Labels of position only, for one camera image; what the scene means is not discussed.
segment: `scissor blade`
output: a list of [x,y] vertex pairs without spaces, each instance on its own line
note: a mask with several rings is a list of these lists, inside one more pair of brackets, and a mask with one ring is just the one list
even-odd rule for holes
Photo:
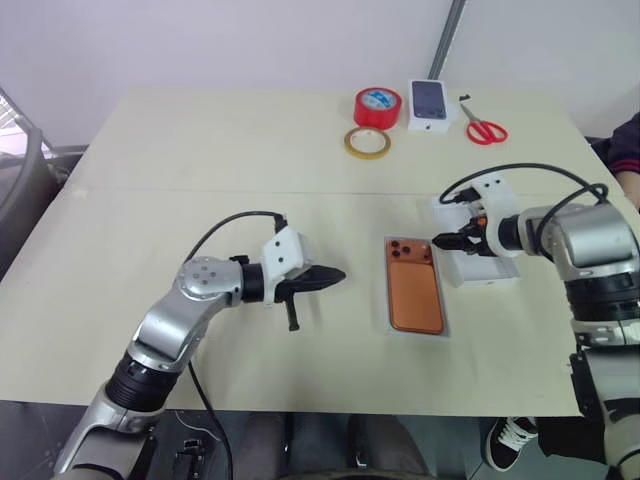
[[473,113],[471,113],[471,110],[469,110],[467,107],[465,107],[462,103],[460,104],[460,108],[462,108],[462,111],[467,115],[467,117],[469,118],[470,122],[479,122],[480,119],[478,117],[476,117]]

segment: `red tape roll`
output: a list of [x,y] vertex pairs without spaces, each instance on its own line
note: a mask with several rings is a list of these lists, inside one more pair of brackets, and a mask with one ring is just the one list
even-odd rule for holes
[[393,90],[370,87],[358,92],[353,119],[361,127],[386,130],[398,121],[402,97]]

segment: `robotic arm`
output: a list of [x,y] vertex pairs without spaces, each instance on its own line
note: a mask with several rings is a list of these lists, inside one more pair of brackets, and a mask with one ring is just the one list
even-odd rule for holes
[[306,238],[289,226],[262,254],[260,263],[246,256],[197,257],[182,265],[71,434],[54,468],[56,480],[145,478],[155,450],[154,425],[211,318],[242,302],[285,302],[289,330],[297,330],[294,294],[345,278],[338,269],[312,265]]
[[481,188],[456,198],[474,215],[460,231],[436,236],[436,246],[484,256],[524,252],[553,261],[573,312],[577,353],[570,356],[571,378],[580,411],[605,424],[607,462],[620,467],[625,479],[639,478],[640,254],[624,218],[609,203],[569,204],[538,235],[551,207],[496,215],[486,207],[499,199]]

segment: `red scissors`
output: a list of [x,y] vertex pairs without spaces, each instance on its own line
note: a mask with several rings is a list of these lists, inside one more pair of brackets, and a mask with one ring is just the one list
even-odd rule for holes
[[460,104],[460,107],[462,107],[462,111],[469,117],[467,137],[469,137],[469,140],[473,143],[477,143],[478,145],[491,145],[492,143],[502,143],[509,137],[509,134],[501,125],[480,120],[464,105]]

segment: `scissor handle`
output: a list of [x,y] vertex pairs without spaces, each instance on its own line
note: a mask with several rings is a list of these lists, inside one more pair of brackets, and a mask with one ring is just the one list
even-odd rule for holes
[[469,122],[467,125],[467,137],[478,145],[491,145],[492,143],[502,143],[508,137],[507,131],[497,123],[486,120]]

